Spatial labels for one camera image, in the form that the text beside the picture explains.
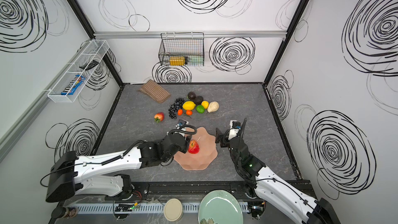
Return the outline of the red fake apple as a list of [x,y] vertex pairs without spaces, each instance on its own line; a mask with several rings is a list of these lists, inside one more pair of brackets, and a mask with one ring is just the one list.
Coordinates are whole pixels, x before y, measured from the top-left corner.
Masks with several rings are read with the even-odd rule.
[[188,153],[190,154],[197,154],[200,152],[200,146],[196,140],[191,140],[189,147],[188,147]]

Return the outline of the pink wavy fruit bowl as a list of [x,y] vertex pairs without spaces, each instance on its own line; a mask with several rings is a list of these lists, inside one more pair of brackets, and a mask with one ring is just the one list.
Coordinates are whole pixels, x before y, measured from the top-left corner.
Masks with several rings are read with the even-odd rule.
[[204,127],[199,127],[192,136],[199,146],[198,153],[178,152],[174,160],[187,171],[205,170],[217,157],[216,137],[210,135]]

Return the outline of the beige fake pear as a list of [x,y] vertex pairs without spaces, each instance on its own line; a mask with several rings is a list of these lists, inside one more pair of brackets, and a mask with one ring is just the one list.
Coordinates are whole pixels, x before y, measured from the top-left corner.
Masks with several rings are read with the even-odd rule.
[[213,113],[213,112],[216,112],[218,109],[219,109],[219,103],[216,101],[213,101],[213,102],[210,102],[210,104],[207,108],[207,111],[209,113]]

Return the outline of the dark fake avocado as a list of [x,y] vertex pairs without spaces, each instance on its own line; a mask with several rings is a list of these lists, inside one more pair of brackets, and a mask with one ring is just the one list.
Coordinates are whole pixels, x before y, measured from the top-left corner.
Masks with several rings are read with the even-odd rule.
[[193,102],[194,102],[196,105],[201,105],[203,101],[204,101],[204,98],[203,98],[202,96],[200,96],[200,95],[196,96],[196,97],[193,99]]

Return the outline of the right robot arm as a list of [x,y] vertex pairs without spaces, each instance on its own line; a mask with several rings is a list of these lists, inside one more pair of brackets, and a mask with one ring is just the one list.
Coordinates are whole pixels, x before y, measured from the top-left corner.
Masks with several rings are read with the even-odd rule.
[[229,149],[235,171],[247,183],[247,195],[270,203],[296,224],[339,224],[331,203],[293,187],[249,151],[243,140],[246,122],[231,120],[224,132],[217,128],[216,143]]

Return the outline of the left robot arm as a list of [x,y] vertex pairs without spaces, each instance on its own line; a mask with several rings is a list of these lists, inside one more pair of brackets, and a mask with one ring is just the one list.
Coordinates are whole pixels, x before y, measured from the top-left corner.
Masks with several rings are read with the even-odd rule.
[[46,194],[47,203],[66,201],[75,195],[104,195],[129,198],[133,185],[121,171],[157,167],[170,162],[178,152],[186,153],[197,128],[180,120],[166,136],[156,141],[138,140],[124,151],[96,156],[66,152],[52,166]]

